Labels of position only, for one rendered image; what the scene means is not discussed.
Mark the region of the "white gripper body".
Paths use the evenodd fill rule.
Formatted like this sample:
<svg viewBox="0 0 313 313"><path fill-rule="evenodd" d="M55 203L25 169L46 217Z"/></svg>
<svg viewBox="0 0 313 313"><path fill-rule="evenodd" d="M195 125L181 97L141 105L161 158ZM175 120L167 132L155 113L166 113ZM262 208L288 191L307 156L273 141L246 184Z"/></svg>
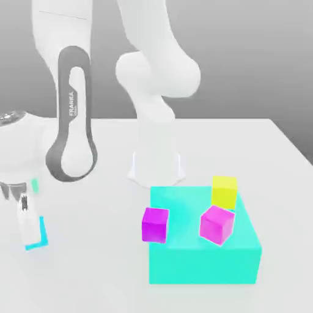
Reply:
<svg viewBox="0 0 313 313"><path fill-rule="evenodd" d="M32 198L22 193L17 207L17 217L21 238L25 246L41 240L40 222Z"/></svg>

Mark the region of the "small cyan cube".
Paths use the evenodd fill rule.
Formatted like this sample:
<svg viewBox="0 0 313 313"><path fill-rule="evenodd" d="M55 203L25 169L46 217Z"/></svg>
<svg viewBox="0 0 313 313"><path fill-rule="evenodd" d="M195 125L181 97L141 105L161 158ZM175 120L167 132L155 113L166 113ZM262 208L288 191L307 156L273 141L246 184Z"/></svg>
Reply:
<svg viewBox="0 0 313 313"><path fill-rule="evenodd" d="M49 244L44 217L39 216L38 222L37 233L30 237L29 240L24 244L26 251L42 248L48 246Z"/></svg>

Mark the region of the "small purple cube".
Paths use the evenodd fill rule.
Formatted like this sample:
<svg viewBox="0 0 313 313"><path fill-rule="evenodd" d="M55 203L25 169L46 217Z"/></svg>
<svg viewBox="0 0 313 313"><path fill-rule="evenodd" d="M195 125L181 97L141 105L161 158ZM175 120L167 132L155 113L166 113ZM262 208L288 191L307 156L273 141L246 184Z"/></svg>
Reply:
<svg viewBox="0 0 313 313"><path fill-rule="evenodd" d="M142 241L166 243L168 224L168 209L147 207L141 223Z"/></svg>

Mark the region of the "small pink cube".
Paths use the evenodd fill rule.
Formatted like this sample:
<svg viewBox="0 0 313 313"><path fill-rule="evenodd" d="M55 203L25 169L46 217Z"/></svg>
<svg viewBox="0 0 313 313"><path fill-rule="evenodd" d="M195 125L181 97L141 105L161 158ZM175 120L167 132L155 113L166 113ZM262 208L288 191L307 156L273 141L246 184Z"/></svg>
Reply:
<svg viewBox="0 0 313 313"><path fill-rule="evenodd" d="M222 246L232 235L234 221L234 212L212 205L201 215L199 235L218 246Z"/></svg>

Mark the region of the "small yellow cube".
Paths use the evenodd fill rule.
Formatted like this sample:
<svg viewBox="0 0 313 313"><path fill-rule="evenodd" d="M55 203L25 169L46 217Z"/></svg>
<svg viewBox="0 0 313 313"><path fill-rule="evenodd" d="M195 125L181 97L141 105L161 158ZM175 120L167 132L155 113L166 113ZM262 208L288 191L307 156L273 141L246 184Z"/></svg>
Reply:
<svg viewBox="0 0 313 313"><path fill-rule="evenodd" d="M237 178L228 176L213 176L211 204L217 207L235 210L237 202Z"/></svg>

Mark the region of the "large cyan box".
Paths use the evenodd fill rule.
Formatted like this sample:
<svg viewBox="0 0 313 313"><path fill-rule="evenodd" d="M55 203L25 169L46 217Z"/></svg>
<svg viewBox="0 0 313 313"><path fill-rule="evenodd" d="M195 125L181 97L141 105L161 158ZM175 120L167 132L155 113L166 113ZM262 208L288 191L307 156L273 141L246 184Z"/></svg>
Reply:
<svg viewBox="0 0 313 313"><path fill-rule="evenodd" d="M240 196L234 231L221 246L199 235L201 214L211 206L210 186L154 186L150 204L169 210L164 244L149 243L151 284L253 284L262 246Z"/></svg>

